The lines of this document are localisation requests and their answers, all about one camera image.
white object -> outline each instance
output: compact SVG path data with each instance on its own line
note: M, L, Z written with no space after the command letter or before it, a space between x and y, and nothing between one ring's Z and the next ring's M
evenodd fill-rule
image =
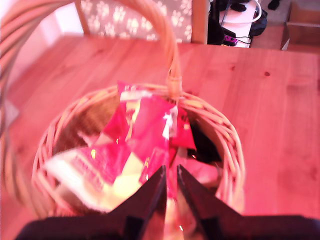
M232 9L229 9L225 19L224 23L222 24L222 27L232 31L235 33L237 37L240 38L241 41L249 41L248 37L252 21L254 19L255 11L256 11L256 1L252 0L245 4L246 10L243 12L237 12ZM225 12L220 12L220 22L222 22L222 19L224 17ZM237 48L248 48L250 45L246 44L244 42L238 41L236 44Z

wood grain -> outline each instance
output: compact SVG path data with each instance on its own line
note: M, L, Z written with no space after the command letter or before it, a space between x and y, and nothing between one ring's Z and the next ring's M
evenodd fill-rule
M246 162L245 213L320 218L320 87L317 55L180 44L183 88L222 111L238 131ZM157 42L65 36L11 87L20 109L10 129L31 173L50 121L84 94L129 83L165 84ZM1 237L32 216L1 190Z

wicker basket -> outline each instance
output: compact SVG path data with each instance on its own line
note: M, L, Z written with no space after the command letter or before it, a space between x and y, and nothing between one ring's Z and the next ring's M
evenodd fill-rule
M175 35L166 17L151 0L120 0L148 19L159 33L169 66L167 87L144 85L149 91L166 99L178 101L205 134L217 145L223 159L223 175L216 196L241 212L244 208L243 186L245 164L238 134L229 120L199 97L182 91L182 78ZM73 0L21 0L1 21L1 89L6 87L9 73L20 48L40 23L57 8ZM8 132L4 129L4 98L1 94L1 177L11 195L23 205L31 207L40 218L75 214L72 207L58 194L58 181L41 167L52 155L83 146L77 132L99 133L111 118L119 97L117 87L87 94L72 103L44 133L35 155L32 183L25 179L10 149Z

floor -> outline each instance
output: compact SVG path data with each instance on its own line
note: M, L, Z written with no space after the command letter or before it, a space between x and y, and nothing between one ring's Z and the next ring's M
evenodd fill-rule
M261 8L268 13L267 27L260 36L253 39L252 48L281 49L285 21L288 17L290 3L293 0L280 0L280 6L276 10L268 9L270 1L261 1ZM304 9L320 10L319 0L295 0L295 2Z

candy wrapper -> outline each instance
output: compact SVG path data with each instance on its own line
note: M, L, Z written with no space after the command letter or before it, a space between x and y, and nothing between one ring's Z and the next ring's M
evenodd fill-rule
M88 208L108 212L140 188L143 164L125 143L110 143L62 152L44 168Z

